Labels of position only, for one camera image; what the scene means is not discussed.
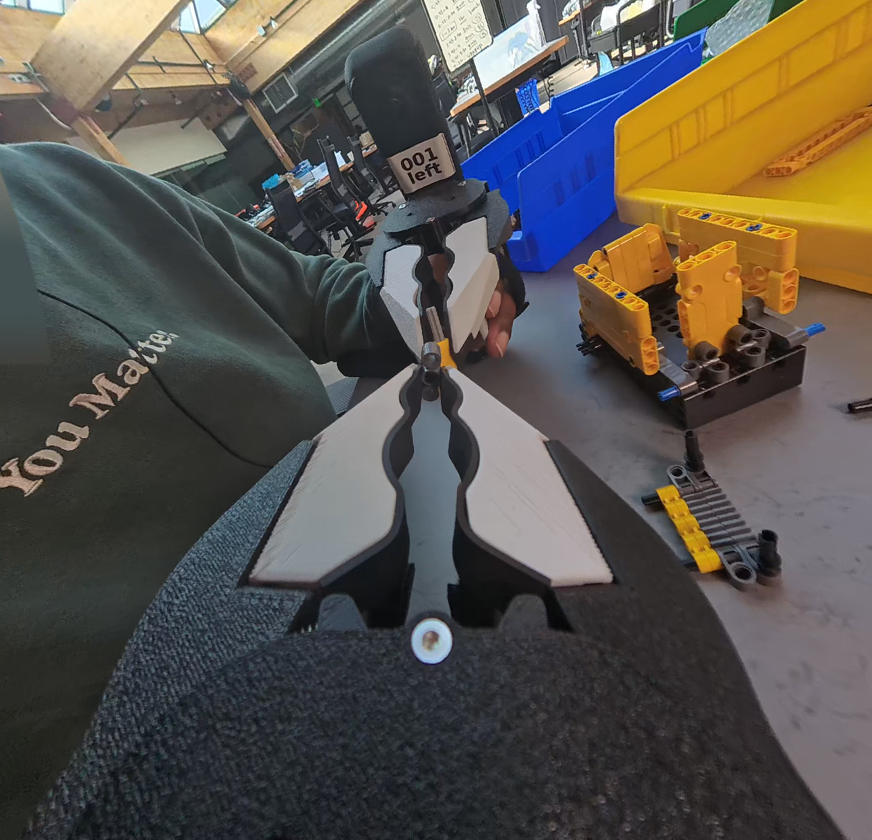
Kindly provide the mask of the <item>grey yellow lego subassembly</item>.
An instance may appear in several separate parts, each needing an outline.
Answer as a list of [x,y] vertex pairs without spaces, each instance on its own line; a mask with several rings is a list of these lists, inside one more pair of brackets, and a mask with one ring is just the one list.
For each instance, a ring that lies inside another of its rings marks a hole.
[[667,469],[669,483],[642,496],[644,507],[664,512],[690,561],[701,574],[721,573],[741,591],[776,586],[782,578],[779,537],[771,529],[754,533],[708,472],[699,437],[684,432],[684,460]]

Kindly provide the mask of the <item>white sign board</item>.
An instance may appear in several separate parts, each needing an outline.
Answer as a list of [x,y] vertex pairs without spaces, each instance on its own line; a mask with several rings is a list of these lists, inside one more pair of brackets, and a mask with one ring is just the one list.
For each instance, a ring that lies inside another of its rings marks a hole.
[[494,42],[481,0],[421,0],[444,68],[459,71]]

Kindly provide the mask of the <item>person's left hand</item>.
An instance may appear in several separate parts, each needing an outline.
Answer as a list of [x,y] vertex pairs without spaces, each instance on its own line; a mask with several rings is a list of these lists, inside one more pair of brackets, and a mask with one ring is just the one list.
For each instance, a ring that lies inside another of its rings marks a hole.
[[475,364],[486,358],[503,358],[512,336],[514,322],[528,305],[522,278],[517,274],[501,276],[486,307],[482,330],[468,346],[466,363]]

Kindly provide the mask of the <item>orange lego frame panel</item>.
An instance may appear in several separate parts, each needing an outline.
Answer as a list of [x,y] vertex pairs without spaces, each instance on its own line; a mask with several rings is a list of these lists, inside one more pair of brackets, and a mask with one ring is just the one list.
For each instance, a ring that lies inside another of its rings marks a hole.
[[767,178],[782,178],[807,169],[871,128],[871,106],[840,117],[770,162],[762,170]]

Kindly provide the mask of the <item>yellow plastic bin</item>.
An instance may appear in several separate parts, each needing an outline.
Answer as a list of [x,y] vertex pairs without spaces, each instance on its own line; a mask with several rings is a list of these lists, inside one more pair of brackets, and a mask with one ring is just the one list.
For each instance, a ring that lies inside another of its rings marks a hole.
[[617,213],[673,243],[690,207],[790,227],[801,276],[870,293],[870,130],[763,174],[870,101],[871,0],[805,0],[616,122]]

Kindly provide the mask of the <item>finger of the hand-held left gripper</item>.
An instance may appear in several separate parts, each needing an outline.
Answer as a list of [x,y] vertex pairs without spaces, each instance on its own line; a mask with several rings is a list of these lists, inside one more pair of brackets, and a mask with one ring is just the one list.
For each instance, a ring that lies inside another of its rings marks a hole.
[[424,257],[420,245],[407,244],[385,254],[380,297],[415,362],[420,362],[425,341],[420,307],[421,282],[417,267]]
[[452,258],[446,272],[446,316],[452,349],[459,353],[486,325],[486,311],[500,274],[497,258],[488,247],[484,218],[455,229],[445,239],[445,250]]

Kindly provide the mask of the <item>long wooden office desk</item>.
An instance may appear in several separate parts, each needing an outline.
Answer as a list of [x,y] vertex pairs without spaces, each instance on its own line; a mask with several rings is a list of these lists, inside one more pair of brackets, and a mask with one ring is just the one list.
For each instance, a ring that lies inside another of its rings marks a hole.
[[460,93],[448,112],[460,131],[466,158],[483,148],[486,138],[495,138],[522,120],[516,90],[530,80],[537,82],[552,63],[559,66],[568,41],[561,37],[541,44],[537,32],[520,21],[474,57],[473,89]]

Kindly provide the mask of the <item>yellow black lego model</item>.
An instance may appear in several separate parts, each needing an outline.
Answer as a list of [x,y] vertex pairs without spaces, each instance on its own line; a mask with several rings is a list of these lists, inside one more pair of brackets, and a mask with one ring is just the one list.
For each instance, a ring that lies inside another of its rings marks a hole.
[[574,267],[583,355],[611,357],[683,429],[798,388],[823,323],[795,325],[795,229],[695,207],[678,253],[643,224]]

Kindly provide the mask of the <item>black office chair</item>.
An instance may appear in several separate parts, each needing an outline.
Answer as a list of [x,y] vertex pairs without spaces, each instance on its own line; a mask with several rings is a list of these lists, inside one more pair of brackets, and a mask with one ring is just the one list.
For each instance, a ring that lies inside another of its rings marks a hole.
[[337,199],[329,205],[330,212],[335,221],[349,235],[346,244],[349,247],[372,244],[372,238],[368,238],[366,235],[374,230],[374,215],[387,214],[390,210],[395,209],[396,204],[387,201],[372,203],[368,198],[359,194],[340,171],[335,148],[331,142],[327,139],[318,139],[317,143],[328,169],[332,194]]
[[289,180],[273,176],[265,181],[264,190],[271,203],[275,222],[283,232],[283,242],[289,249],[313,257],[331,254],[327,243],[303,216]]

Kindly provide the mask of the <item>person's left forearm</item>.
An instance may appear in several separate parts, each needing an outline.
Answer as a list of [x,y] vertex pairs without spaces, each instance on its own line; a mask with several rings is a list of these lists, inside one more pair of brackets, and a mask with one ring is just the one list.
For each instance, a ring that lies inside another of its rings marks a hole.
[[345,376],[389,378],[415,360],[370,270],[296,253],[233,214],[156,180],[184,205],[202,248],[310,361]]

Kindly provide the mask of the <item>blue plastic bin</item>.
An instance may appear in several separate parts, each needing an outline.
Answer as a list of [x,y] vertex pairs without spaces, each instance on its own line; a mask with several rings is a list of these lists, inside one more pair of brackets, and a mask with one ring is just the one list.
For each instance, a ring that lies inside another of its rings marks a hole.
[[618,119],[702,61],[705,29],[551,99],[462,162],[500,191],[520,230],[508,251],[523,272],[554,267],[616,211]]

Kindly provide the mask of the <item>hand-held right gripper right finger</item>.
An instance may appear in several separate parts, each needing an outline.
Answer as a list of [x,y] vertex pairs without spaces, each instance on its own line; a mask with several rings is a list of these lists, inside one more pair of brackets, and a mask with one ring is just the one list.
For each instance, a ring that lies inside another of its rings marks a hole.
[[564,450],[456,368],[443,371],[448,454],[459,475],[448,587],[452,616],[496,626],[518,596],[610,585],[614,574],[573,497],[554,452]]

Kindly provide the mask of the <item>heap of plastic bags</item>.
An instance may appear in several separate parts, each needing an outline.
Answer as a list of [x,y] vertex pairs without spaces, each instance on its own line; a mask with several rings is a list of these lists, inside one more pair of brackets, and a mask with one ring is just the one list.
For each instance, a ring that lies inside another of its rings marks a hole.
[[768,22],[774,0],[739,0],[706,32],[705,42],[714,54],[729,48]]

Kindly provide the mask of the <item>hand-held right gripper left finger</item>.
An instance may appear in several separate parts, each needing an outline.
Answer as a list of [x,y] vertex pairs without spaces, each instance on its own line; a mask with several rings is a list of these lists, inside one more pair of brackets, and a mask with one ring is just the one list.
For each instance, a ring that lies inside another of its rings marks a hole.
[[350,596],[373,627],[401,626],[412,570],[400,476],[414,453],[418,368],[322,431],[253,558],[248,584]]

